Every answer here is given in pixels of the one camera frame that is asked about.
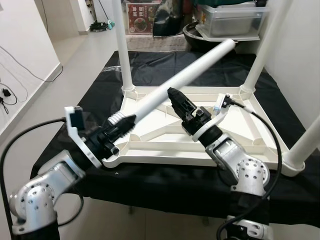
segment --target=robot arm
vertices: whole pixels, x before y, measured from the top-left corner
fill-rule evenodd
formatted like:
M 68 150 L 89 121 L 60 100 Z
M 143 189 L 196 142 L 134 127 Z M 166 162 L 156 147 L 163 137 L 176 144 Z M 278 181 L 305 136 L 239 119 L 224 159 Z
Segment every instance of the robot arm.
M 54 205 L 85 176 L 85 172 L 75 164 L 67 150 L 50 161 L 57 164 L 31 179 L 9 198 L 10 211 L 17 217 L 12 226 L 16 239 L 59 239 Z
M 230 96 L 219 98 L 214 108 L 217 116 L 204 108 L 197 107 L 180 91 L 169 88 L 168 96 L 172 107 L 182 119 L 182 127 L 200 141 L 208 155 L 217 165 L 232 173 L 237 185 L 231 186 L 230 209 L 227 220 L 245 212 L 261 200 L 264 187 L 269 182 L 268 167 L 259 159 L 248 155 L 245 150 L 227 133 L 217 127 L 226 116 L 232 102 Z M 52 167 L 45 173 L 31 179 L 10 196 L 9 205 L 18 218 L 12 226 L 17 239 L 59 239 L 57 213 L 54 205 L 61 194 L 85 177 L 85 170 L 92 165 L 99 168 L 103 159 L 116 158 L 119 149 L 114 142 L 135 126 L 135 115 L 124 116 L 116 113 L 108 119 L 106 128 L 97 128 L 84 139 L 78 130 L 84 129 L 82 109 L 66 107 L 66 126 L 69 136 L 76 144 L 74 151 L 64 150 L 49 161 Z M 228 226 L 229 239 L 273 240 L 269 227 L 269 200 L 266 199 L 246 219 Z
M 264 187 L 270 179 L 270 172 L 261 160 L 246 153 L 230 135 L 222 133 L 217 126 L 226 116 L 232 99 L 229 95 L 218 98 L 211 119 L 211 114 L 204 108 L 197 109 L 182 92 L 168 89 L 168 96 L 175 113 L 182 119 L 182 127 L 205 147 L 205 152 L 216 162 L 217 166 L 232 173 L 237 185 L 231 186 L 230 208 L 227 220 L 245 213 L 252 205 L 261 201 L 266 193 Z M 242 219 L 229 225 L 228 239 L 235 240 L 273 240 L 273 231 L 269 227 L 269 200 Z

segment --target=black tablecloth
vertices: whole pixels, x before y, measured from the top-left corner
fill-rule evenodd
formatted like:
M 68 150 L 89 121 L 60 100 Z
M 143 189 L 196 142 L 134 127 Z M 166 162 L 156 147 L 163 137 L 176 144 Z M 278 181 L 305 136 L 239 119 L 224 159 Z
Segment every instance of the black tablecloth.
M 130 52 L 132 80 L 136 86 L 159 86 L 202 54 L 194 52 Z M 223 58 L 190 86 L 238 87 L 246 79 L 255 60 L 253 54 Z M 85 111 L 88 127 L 103 126 L 120 109 L 122 80 L 115 52 L 79 105 Z M 289 148 L 305 129 L 290 108 L 276 82 L 262 73 L 255 96 Z M 70 146 L 63 126 L 32 169 L 38 169 L 54 155 Z M 113 169 L 87 171 L 76 187 L 85 197 L 165 212 L 225 218 L 230 189 L 218 177 L 215 167 L 128 164 Z M 273 223 L 309 224 L 320 227 L 320 160 L 313 154 L 306 169 L 297 177 L 281 176 L 270 197 Z

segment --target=white wall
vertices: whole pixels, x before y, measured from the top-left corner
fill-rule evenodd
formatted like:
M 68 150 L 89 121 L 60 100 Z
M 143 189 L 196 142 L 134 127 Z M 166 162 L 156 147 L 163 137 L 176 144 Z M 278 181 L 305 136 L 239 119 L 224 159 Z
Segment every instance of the white wall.
M 269 0 L 273 12 L 279 4 Z M 319 0 L 293 0 L 265 68 L 308 128 L 320 114 Z
M 70 0 L 73 10 L 73 15 L 79 32 L 86 32 L 90 25 L 94 22 L 94 18 L 90 13 L 90 8 L 87 7 L 84 0 Z
M 57 69 L 59 60 L 46 33 L 40 15 L 33 0 L 0 0 L 3 11 L 0 11 L 0 46 L 11 53 L 20 63 L 41 79 Z M 18 112 L 43 85 L 39 79 L 20 67 L 8 54 L 0 49 L 0 64 L 11 71 L 21 84 L 0 65 L 1 82 L 7 84 L 21 102 L 7 106 L 9 114 L 0 105 L 0 134 L 13 121 Z
M 106 14 L 108 15 L 108 17 L 110 18 L 110 20 L 114 19 L 114 13 L 113 13 L 113 7 L 112 7 L 112 0 L 100 0 L 101 4 L 106 12 Z M 96 14 L 96 19 L 98 22 L 107 22 L 108 19 L 99 3 L 98 0 L 93 0 L 93 4 L 94 4 L 94 10 L 95 10 L 95 14 Z
M 79 35 L 73 9 L 69 0 L 34 0 L 43 24 L 48 24 L 48 34 L 52 42 Z

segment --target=red poster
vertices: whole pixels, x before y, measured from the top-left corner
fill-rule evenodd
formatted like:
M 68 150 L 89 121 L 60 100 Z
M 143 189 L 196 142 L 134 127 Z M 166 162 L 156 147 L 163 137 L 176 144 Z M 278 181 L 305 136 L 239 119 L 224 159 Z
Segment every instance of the red poster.
M 152 34 L 158 3 L 127 3 L 129 34 Z

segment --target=black pot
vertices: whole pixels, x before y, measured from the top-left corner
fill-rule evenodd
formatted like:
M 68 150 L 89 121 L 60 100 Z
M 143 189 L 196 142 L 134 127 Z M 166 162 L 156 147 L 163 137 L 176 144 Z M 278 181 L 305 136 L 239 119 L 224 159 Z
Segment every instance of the black pot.
M 182 32 L 185 40 L 191 46 L 192 52 L 207 53 L 217 45 L 220 41 L 206 41 L 201 34 L 197 31 L 196 25 L 198 22 L 190 23 L 184 26 Z

